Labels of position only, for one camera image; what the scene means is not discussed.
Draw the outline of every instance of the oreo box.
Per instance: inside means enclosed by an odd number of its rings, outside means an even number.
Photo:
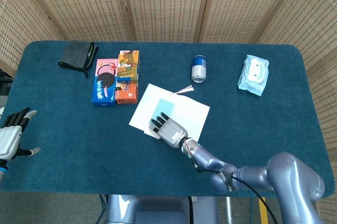
[[[92,102],[95,105],[115,106],[118,59],[97,59]]]

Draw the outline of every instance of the soda can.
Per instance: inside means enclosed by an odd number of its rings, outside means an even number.
[[[197,55],[192,61],[192,81],[196,83],[202,83],[206,80],[206,57],[203,55]]]

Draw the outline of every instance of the white paper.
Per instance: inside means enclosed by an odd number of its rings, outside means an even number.
[[[210,107],[153,84],[147,86],[129,125],[159,139],[159,136],[149,128],[149,125],[152,114],[160,99],[174,104],[170,118],[184,127],[189,133],[189,137],[198,141]]]

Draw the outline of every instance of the robot finger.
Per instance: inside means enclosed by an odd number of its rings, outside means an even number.
[[[26,129],[27,125],[28,125],[28,122],[31,120],[31,118],[32,118],[36,113],[37,113],[36,110],[30,111],[30,112],[28,112],[28,113],[23,117],[21,123],[19,124],[19,125],[22,127],[21,132],[24,132],[24,131],[25,131],[25,129]]]
[[[14,121],[13,125],[20,125],[23,117],[26,115],[26,113],[30,110],[30,107],[27,107],[25,109],[23,109],[22,111],[20,111],[19,115],[17,116],[16,120]]]
[[[159,116],[157,116],[157,120],[160,122],[160,123],[162,123],[162,124],[164,124],[166,121],[165,120],[163,120],[161,117],[159,117]]]
[[[13,117],[14,113],[7,116],[7,118],[5,119],[4,123],[2,124],[1,128],[4,128],[8,125],[9,121],[11,120],[11,118]]]
[[[155,133],[158,133],[159,129],[156,128],[154,125],[150,125],[150,129],[154,131]]]
[[[33,151],[32,150],[28,150],[28,149],[20,149],[20,148],[18,148],[17,151],[16,151],[15,156],[16,157],[20,157],[22,155],[30,157],[30,156],[33,155]]]
[[[161,112],[160,114],[161,114],[161,116],[163,116],[164,119],[166,119],[166,120],[170,119],[169,116],[167,116],[165,113]]]
[[[151,119],[151,122],[152,122],[156,127],[158,127],[159,129],[162,127],[162,125],[161,125],[158,121],[156,121],[156,120],[154,120],[154,119]]]
[[[16,120],[16,118],[19,116],[19,113],[14,113],[14,115],[11,117],[9,123],[7,126],[11,126],[14,125],[14,121]]]

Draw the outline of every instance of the light blue paper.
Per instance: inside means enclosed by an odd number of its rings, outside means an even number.
[[[237,83],[240,90],[261,96],[268,80],[269,61],[248,54]]]
[[[161,112],[165,113],[167,116],[170,116],[173,110],[173,106],[173,103],[164,99],[160,99],[156,109],[154,110],[154,113],[152,114],[152,118],[155,120],[157,116],[160,116]]]

